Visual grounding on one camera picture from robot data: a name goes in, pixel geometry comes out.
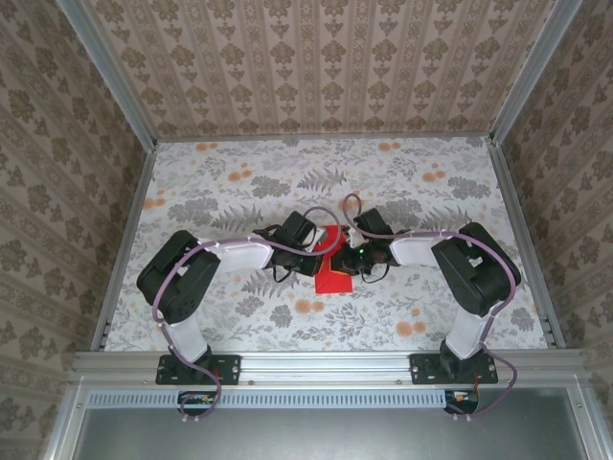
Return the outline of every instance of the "black wire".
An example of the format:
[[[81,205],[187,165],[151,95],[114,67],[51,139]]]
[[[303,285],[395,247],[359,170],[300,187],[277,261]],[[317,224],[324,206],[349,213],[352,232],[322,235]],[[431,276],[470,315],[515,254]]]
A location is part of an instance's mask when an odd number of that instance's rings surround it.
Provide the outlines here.
[[[283,276],[281,280],[278,280],[277,279],[277,266],[272,265],[272,279],[275,280],[277,283],[282,283],[283,281],[285,281],[287,278],[289,278],[289,275],[291,275],[291,273],[292,271],[288,270],[285,276]]]
[[[310,242],[305,242],[303,244],[298,244],[298,249],[304,249],[305,247],[311,246],[315,242],[315,237],[317,236],[317,227],[315,227],[313,231],[313,238],[310,239]]]
[[[390,266],[389,265],[387,265],[385,267],[385,272],[383,272],[383,274],[379,278],[377,278],[376,280],[373,280],[373,281],[366,281],[366,278],[364,278],[364,272],[363,271],[360,271],[360,274],[362,275],[362,281],[364,283],[366,283],[367,285],[371,285],[371,284],[377,283],[377,282],[381,281],[383,278],[385,278],[387,276],[387,272],[388,271],[390,271]]]

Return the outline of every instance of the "floral patterned surface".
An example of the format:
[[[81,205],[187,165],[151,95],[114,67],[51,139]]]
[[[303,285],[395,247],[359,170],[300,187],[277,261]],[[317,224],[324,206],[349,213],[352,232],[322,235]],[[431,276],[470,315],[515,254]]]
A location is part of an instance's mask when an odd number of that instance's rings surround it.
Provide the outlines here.
[[[483,139],[370,139],[162,144],[131,251],[106,350],[165,350],[136,278],[168,237],[247,235],[313,205],[340,215],[349,192],[395,229],[456,229],[483,223],[520,265]],[[330,217],[313,215],[320,225]],[[436,349],[457,309],[438,269],[394,268],[353,292],[317,295],[268,270],[219,275],[197,312],[211,346],[227,351]],[[495,323],[493,348],[543,348],[530,290]]]

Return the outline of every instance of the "red block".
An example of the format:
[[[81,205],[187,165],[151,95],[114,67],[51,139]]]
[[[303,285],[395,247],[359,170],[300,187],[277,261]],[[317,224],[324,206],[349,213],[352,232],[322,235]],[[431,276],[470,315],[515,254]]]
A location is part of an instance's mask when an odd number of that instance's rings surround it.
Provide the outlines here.
[[[326,227],[328,232],[326,239],[315,246],[316,251],[321,251],[330,247],[336,239],[336,225]],[[341,248],[341,244],[345,242],[345,237],[341,235],[340,240],[330,252],[324,254],[322,267],[319,273],[315,275],[315,292],[318,294],[338,294],[340,292],[353,292],[352,277],[345,273],[330,271],[329,260]]]

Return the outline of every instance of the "perforated metal strip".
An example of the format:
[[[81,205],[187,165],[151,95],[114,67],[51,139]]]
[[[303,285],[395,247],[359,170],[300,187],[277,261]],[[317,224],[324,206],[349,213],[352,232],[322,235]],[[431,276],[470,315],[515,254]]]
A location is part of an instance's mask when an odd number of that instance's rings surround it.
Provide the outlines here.
[[[176,408],[178,390],[95,390],[89,409]],[[186,404],[186,407],[202,407]],[[224,390],[219,408],[436,408],[445,407],[444,390]]]

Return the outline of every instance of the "patterned wallpaper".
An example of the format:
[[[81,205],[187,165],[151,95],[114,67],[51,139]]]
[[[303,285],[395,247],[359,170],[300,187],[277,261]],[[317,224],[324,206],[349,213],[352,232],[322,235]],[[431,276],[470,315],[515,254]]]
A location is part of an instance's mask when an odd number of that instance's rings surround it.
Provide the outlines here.
[[[568,345],[613,422],[613,4],[584,1],[504,142]]]
[[[0,2],[0,458],[53,427],[143,160],[56,4]]]
[[[157,136],[488,131],[553,0],[86,0]]]

